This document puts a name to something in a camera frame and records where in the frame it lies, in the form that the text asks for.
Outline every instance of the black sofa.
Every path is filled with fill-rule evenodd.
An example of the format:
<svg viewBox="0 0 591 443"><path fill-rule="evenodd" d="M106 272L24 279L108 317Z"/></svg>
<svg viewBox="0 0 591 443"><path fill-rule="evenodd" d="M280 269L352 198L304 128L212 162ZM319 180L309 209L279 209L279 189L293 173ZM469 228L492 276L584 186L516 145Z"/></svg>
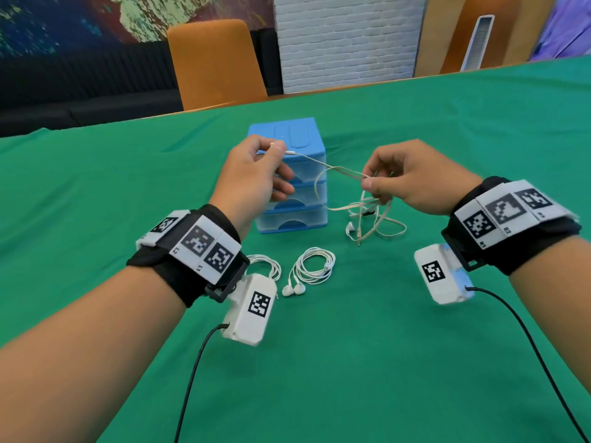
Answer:
<svg viewBox="0 0 591 443"><path fill-rule="evenodd" d="M267 94L283 94L277 33L251 37ZM166 41L0 60L0 138L182 110Z"/></svg>

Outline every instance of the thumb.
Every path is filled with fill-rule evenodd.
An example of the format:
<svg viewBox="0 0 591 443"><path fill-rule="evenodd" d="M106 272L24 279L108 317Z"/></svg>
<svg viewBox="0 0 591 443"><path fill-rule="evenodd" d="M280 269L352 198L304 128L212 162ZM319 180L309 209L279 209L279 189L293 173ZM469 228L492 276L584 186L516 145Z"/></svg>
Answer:
<svg viewBox="0 0 591 443"><path fill-rule="evenodd" d="M285 155L286 150L287 146L285 146L283 141L274 141L270 144L269 149L267 149L265 155L259 162L267 167L270 174L274 174L283 161L283 156Z"/></svg>
<svg viewBox="0 0 591 443"><path fill-rule="evenodd" d="M361 188L375 196L389 195L404 198L404 176L367 177L361 181Z"/></svg>

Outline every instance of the black wrist strap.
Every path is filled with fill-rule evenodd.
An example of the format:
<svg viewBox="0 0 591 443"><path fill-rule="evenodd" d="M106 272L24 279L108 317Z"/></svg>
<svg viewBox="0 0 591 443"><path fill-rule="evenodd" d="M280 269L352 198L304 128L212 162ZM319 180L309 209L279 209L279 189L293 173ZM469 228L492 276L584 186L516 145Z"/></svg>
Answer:
<svg viewBox="0 0 591 443"><path fill-rule="evenodd" d="M236 242L240 242L240 236L228 218L218 208L206 204L198 210L191 210L190 214L186 215L169 233L162 237L162 242L159 241L158 246L142 245L136 254L127 261L128 266L153 268L188 308L205 293L207 280L173 258L168 252L202 215L211 219ZM232 272L232 265L233 263L227 268L227 273Z"/></svg>
<svg viewBox="0 0 591 443"><path fill-rule="evenodd" d="M548 247L569 236L579 234L581 226L569 217L539 223L511 238L487 249L481 249L454 214L477 196L501 183L509 182L502 177L489 177L481 185L466 194L455 206L447 227L441 232L466 270L474 270L486 264L498 268L505 275L511 275L528 260Z"/></svg>

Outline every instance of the left hand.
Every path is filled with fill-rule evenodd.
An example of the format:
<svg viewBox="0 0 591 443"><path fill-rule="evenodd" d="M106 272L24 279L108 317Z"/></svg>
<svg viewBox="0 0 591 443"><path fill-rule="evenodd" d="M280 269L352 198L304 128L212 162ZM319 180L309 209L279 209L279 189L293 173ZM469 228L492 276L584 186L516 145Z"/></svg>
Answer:
<svg viewBox="0 0 591 443"><path fill-rule="evenodd" d="M250 135L228 153L209 203L226 215L240 239L246 237L269 200L281 202L294 193L294 187L284 180L294 177L283 162L286 149L283 141Z"/></svg>

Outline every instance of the orange chair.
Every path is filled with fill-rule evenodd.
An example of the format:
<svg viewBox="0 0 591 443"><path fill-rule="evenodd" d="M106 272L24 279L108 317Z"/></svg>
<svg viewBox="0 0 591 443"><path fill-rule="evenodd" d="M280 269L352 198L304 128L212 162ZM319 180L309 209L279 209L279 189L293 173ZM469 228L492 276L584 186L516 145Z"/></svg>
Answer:
<svg viewBox="0 0 591 443"><path fill-rule="evenodd" d="M453 32L452 41L440 74L462 70L466 51L480 16L494 15L486 51L479 68L503 65L513 26L521 9L521 0L466 0Z"/></svg>
<svg viewBox="0 0 591 443"><path fill-rule="evenodd" d="M185 23L168 30L184 110L267 99L247 24Z"/></svg>

